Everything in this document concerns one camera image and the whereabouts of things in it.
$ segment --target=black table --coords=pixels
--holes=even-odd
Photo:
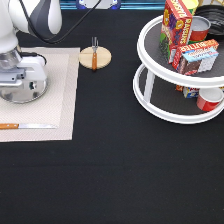
[[[0,144],[0,223],[224,223],[224,113],[169,123],[133,93],[138,35],[162,13],[97,10],[51,46],[84,49],[97,36],[113,58],[96,73],[79,68],[72,141]],[[62,33],[83,14],[63,11]]]

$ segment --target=red box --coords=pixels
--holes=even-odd
[[[173,62],[177,47],[187,44],[191,23],[192,15],[182,0],[166,0],[160,48],[169,63]]]
[[[217,50],[218,46],[219,46],[218,42],[212,39],[212,40],[203,41],[196,44],[190,44],[190,45],[178,47],[176,54],[174,56],[172,65],[178,71],[180,59],[183,53],[187,51],[191,51],[191,50],[201,50],[201,49],[207,49],[211,47]]]

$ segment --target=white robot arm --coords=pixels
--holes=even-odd
[[[47,87],[43,57],[18,52],[16,31],[34,35],[21,0],[0,0],[0,97],[25,103],[41,96]],[[61,29],[59,0],[22,0],[35,32],[43,39],[53,38]]]
[[[44,39],[49,40],[60,31],[62,17],[59,0],[23,0],[23,3],[35,30]],[[20,1],[0,0],[0,67],[3,69],[15,67],[21,60],[14,50],[18,45],[16,30],[34,35]]]

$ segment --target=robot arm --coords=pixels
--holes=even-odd
[[[23,0],[23,3],[35,30],[44,39],[51,39],[60,31],[62,17],[59,0]],[[17,29],[34,35],[19,0],[9,1],[9,14]]]
[[[59,0],[23,0],[36,31],[45,39],[53,38],[61,29],[62,17]],[[20,61],[15,48],[18,45],[15,29],[33,32],[19,0],[0,0],[0,68],[10,69]]]

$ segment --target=knife handle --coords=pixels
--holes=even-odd
[[[97,69],[97,53],[93,53],[92,70],[96,71],[96,69]]]
[[[0,124],[0,129],[18,129],[18,124]]]

